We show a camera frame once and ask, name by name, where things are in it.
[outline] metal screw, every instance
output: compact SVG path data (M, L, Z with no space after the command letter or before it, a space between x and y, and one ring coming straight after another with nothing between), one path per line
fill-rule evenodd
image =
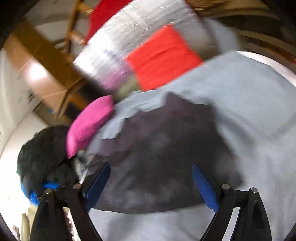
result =
M50 194L52 192L52 189L51 188L47 188L47 189L45 189L45 193L46 194Z
M230 186L228 184L223 184L222 188L225 189L225 190L228 190L230 188Z
M251 188L251 191L252 191L253 193L257 193L257 192L258 192L258 189L257 189L257 188Z
M80 183L76 183L76 184L74 184L73 188L74 188L75 190L78 190L78 189L81 188L81 184L80 184Z

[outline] blue gripper pad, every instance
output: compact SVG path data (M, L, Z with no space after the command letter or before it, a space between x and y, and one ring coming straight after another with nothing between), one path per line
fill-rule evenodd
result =
M109 163L106 163L105 166L102 168L100 173L95 178L93 184L86 192L85 198L86 198L86 204L85 208L86 210L90 210L91 208L94 208L100 195L102 194L102 191L110 177L111 174L111 167Z
M207 206L217 212L219 210L217 194L196 164L192 166L192 177Z

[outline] silver fabric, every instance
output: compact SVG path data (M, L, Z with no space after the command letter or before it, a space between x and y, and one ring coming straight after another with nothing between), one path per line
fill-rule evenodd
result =
M132 74L125 57L167 24L203 59L216 54L210 34L185 1L134 0L95 33L74 66L104 88L117 89Z

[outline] red pillow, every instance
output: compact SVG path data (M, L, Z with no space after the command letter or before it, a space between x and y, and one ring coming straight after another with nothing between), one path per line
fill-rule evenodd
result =
M202 63L171 25L158 30L127 60L143 91L156 89Z
M86 42L120 9L132 0L102 0L89 18L89 31L84 38Z

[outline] pink pillow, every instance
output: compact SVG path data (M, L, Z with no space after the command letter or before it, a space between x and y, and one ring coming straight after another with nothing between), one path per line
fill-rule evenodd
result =
M68 158L87 147L93 135L109 119L113 111L112 96L103 96L90 103L72 123L66 139Z

